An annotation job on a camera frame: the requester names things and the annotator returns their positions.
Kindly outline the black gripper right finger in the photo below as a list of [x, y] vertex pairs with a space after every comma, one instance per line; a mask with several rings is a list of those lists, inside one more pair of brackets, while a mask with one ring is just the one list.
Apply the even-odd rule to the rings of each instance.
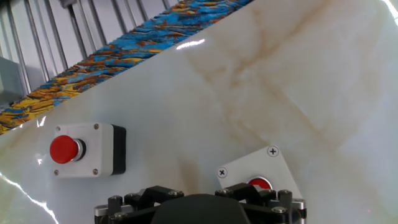
[[218, 189], [215, 195], [236, 202], [249, 223], [306, 224], [307, 207], [302, 198], [289, 190], [262, 189], [258, 185], [239, 183]]

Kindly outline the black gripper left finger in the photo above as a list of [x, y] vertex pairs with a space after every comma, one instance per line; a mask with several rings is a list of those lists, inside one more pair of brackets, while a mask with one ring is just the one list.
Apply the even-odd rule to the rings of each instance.
[[142, 189], [138, 193], [129, 193], [125, 196], [113, 195], [108, 198], [107, 204], [97, 205], [94, 208], [94, 223], [111, 223], [112, 220], [123, 220], [129, 215], [141, 212], [141, 217], [148, 215], [149, 209], [155, 208], [168, 200], [183, 197], [181, 190], [169, 189], [159, 185]]

